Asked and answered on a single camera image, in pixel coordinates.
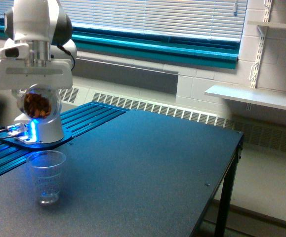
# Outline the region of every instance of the black table leg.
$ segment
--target black table leg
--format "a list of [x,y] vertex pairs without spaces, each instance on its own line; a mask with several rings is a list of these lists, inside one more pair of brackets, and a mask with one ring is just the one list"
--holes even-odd
[[228,215],[228,211],[229,211],[230,203],[231,203],[236,168],[237,168],[237,163],[238,163],[239,156],[240,156],[239,150],[240,149],[237,150],[235,154],[235,158],[233,159],[233,162],[224,178],[214,237],[224,236],[227,215]]

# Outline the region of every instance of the white shelf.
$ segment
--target white shelf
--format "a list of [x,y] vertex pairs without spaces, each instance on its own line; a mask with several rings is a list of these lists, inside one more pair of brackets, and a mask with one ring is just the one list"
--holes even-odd
[[286,29],[286,24],[283,23],[272,23],[272,22],[262,22],[262,21],[248,21],[249,25],[264,26],[276,29]]
[[235,85],[214,85],[206,95],[286,110],[286,93]]

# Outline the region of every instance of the teal window sill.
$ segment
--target teal window sill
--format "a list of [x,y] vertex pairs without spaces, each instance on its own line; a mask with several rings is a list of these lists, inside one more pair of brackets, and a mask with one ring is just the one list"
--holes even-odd
[[[0,39],[7,39],[4,26],[0,25]],[[238,47],[218,48],[188,44],[132,39],[74,31],[72,40],[78,50],[112,53],[120,56],[160,60],[169,64],[190,64],[235,69]]]

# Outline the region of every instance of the brown food pellets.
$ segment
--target brown food pellets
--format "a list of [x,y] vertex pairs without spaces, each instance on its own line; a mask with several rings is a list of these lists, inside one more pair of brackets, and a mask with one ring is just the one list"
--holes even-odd
[[52,110],[49,100],[40,94],[25,94],[24,111],[33,119],[45,119]]

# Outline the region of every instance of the radiator vent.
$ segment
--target radiator vent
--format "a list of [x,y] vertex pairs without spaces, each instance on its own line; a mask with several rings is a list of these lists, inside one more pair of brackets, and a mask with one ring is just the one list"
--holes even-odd
[[60,89],[59,96],[62,101],[74,103],[75,99],[78,95],[79,89],[78,88],[69,88],[69,89]]
[[278,126],[272,127],[256,125],[246,120],[230,120],[219,116],[213,116],[206,112],[186,110],[181,107],[153,103],[150,101],[138,101],[133,98],[120,98],[118,96],[102,93],[95,93],[93,101],[115,105],[126,109],[150,111],[157,114],[242,131],[245,133],[244,140],[246,143],[286,152],[286,129],[280,129]]

